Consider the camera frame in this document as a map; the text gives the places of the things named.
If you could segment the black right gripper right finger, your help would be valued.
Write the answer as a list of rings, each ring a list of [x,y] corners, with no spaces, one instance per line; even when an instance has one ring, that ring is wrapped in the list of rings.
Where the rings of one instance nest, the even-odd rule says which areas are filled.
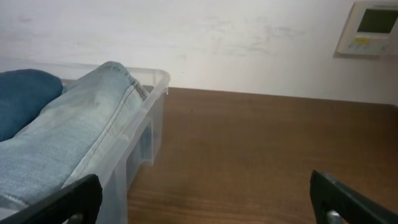
[[[310,199],[318,224],[397,224],[396,213],[317,170],[310,179]]]

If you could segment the light blue jeans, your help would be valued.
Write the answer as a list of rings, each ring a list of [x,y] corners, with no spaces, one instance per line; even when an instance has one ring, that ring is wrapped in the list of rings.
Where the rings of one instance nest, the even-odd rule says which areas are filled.
[[[1,207],[22,210],[99,163],[147,90],[117,62],[65,85],[62,94],[1,143]]]

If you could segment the dark blue jeans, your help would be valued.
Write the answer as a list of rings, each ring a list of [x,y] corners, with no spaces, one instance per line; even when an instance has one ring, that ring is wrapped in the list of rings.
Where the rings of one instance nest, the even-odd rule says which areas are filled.
[[[1,141],[14,137],[32,122],[62,90],[59,77],[41,70],[2,72]]]

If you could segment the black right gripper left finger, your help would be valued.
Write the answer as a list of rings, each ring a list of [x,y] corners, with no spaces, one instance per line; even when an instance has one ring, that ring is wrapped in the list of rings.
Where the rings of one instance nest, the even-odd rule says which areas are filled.
[[[95,224],[102,203],[97,175],[89,174],[3,220],[1,224]]]

